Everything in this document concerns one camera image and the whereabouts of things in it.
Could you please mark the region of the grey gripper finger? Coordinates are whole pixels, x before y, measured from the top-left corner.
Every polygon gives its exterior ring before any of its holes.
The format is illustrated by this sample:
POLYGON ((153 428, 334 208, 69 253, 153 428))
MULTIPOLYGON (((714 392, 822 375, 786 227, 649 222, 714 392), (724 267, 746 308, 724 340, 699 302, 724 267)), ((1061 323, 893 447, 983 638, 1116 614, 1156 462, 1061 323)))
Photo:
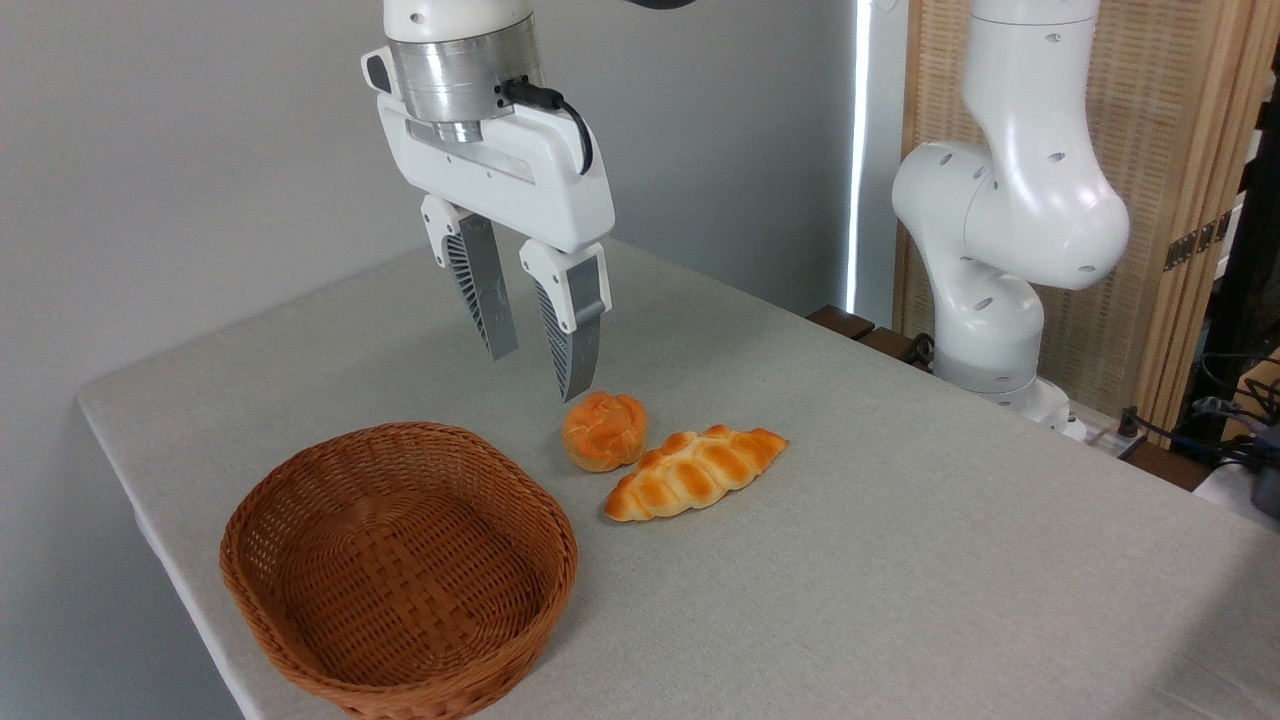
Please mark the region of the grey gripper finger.
POLYGON ((518 347, 490 219, 426 195, 420 208, 431 254, 451 273, 493 360, 518 347))
POLYGON ((593 384, 602 316, 612 309, 604 249, 562 252, 527 240, 520 261, 535 283, 559 395, 568 402, 593 384))

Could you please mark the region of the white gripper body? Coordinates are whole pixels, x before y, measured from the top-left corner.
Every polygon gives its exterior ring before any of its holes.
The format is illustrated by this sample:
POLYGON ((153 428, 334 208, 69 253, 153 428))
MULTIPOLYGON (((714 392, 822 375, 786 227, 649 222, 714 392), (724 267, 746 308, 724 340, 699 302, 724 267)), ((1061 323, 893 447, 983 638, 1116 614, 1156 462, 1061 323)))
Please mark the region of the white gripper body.
POLYGON ((451 142, 410 115, 388 47, 366 54, 362 70, 396 165, 413 187, 563 252, 614 227, 603 158, 595 152, 589 172, 580 172, 582 136, 566 114, 517 105, 483 120, 480 141, 451 142))

